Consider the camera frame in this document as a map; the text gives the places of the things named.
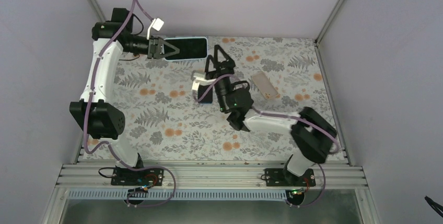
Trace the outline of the beige phone case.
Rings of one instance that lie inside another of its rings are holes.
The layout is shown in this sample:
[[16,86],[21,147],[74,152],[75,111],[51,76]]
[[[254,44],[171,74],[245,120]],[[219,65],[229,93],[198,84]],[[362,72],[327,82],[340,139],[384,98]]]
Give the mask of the beige phone case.
[[265,99],[269,100],[278,96],[278,91],[273,86],[266,73],[258,72],[252,75],[251,79]]

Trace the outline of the blue-cased black phone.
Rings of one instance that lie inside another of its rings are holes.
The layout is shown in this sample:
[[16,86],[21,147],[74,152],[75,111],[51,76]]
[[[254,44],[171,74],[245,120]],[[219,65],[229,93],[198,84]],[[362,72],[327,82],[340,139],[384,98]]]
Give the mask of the blue-cased black phone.
[[165,57],[166,61],[203,60],[208,56],[206,37],[176,37],[164,40],[179,49],[179,53]]

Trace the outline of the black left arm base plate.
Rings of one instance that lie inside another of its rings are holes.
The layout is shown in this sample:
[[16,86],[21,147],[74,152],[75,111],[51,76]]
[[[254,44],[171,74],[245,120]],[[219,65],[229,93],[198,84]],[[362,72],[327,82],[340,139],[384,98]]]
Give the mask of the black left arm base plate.
[[143,171],[132,171],[115,167],[111,185],[114,186],[162,186],[164,169],[152,168]]

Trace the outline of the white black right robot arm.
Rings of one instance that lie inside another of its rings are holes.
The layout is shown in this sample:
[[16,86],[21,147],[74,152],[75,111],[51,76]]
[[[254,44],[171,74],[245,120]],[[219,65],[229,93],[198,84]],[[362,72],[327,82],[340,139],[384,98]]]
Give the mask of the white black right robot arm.
[[250,84],[232,82],[235,62],[220,45],[206,60],[204,74],[194,74],[194,85],[206,86],[204,94],[214,90],[219,110],[228,114],[229,125],[237,131],[268,131],[290,137],[297,146],[283,168],[284,182],[297,185],[314,164],[324,164],[331,154],[341,150],[336,129],[317,111],[304,107],[300,112],[277,113],[254,107]]

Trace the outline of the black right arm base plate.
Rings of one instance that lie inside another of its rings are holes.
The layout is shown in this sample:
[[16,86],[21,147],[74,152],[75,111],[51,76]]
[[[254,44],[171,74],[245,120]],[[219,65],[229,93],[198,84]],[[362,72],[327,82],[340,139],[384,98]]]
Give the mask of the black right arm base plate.
[[280,168],[267,168],[260,179],[268,187],[311,187],[316,186],[315,175],[312,169],[307,169],[303,175],[296,176]]

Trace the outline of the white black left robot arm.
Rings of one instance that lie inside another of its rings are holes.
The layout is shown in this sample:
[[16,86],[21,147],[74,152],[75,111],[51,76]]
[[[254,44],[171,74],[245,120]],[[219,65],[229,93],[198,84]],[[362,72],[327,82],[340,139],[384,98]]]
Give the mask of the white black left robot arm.
[[180,50],[160,37],[142,37],[132,33],[133,10],[114,8],[110,20],[98,22],[92,28],[93,56],[84,91],[79,101],[69,105],[69,112],[83,130],[85,153],[93,154],[106,146],[116,160],[116,166],[126,169],[124,177],[133,185],[145,179],[139,153],[124,138],[125,115],[110,100],[116,68],[123,52],[161,59]]

